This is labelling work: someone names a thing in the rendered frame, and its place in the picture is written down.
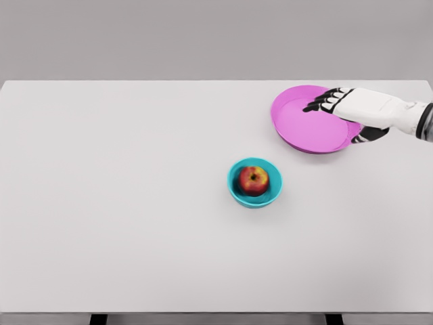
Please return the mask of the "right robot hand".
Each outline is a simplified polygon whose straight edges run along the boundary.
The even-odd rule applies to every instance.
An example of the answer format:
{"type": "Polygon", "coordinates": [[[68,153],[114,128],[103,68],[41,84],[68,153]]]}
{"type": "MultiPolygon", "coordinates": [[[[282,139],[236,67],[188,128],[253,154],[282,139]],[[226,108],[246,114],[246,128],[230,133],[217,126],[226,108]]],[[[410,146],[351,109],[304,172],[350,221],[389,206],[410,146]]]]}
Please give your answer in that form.
{"type": "Polygon", "coordinates": [[[364,88],[333,88],[316,97],[304,112],[326,112],[362,126],[351,139],[354,144],[375,141],[385,136],[406,108],[401,99],[364,88]]]}

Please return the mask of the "pink plate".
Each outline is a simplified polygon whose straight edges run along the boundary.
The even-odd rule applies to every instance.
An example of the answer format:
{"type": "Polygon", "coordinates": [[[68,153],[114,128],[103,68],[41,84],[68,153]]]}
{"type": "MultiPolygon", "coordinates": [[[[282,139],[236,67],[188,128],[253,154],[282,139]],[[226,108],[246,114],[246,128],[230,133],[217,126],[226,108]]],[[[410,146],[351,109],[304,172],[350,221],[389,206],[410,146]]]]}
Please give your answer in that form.
{"type": "Polygon", "coordinates": [[[293,148],[312,154],[340,151],[351,145],[362,130],[358,123],[326,112],[304,112],[309,102],[328,90],[318,85],[299,85],[282,91],[271,104],[276,132],[293,148]]]}

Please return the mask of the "red apple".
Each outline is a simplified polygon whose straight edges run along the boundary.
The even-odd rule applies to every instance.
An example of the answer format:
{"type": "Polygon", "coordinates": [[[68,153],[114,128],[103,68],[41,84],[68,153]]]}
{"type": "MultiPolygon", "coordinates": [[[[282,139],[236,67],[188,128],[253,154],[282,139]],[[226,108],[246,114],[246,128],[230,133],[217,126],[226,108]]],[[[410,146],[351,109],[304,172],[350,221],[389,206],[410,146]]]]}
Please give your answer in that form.
{"type": "Polygon", "coordinates": [[[237,179],[241,191],[247,196],[257,197],[269,188],[269,175],[259,166],[244,167],[237,179]]]}

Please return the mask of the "blue bowl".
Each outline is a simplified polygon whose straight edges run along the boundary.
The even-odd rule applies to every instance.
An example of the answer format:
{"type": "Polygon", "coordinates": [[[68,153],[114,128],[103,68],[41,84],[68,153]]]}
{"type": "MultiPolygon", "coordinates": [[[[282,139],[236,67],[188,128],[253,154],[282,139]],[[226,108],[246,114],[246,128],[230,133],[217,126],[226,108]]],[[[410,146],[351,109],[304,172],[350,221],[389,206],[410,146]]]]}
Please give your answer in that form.
{"type": "Polygon", "coordinates": [[[227,174],[227,187],[232,197],[242,206],[259,209],[271,204],[281,194],[283,189],[283,177],[280,170],[271,162],[257,157],[243,158],[235,162],[227,174]],[[269,176],[269,187],[260,196],[249,196],[244,193],[239,185],[238,178],[244,167],[261,167],[269,176]]]}

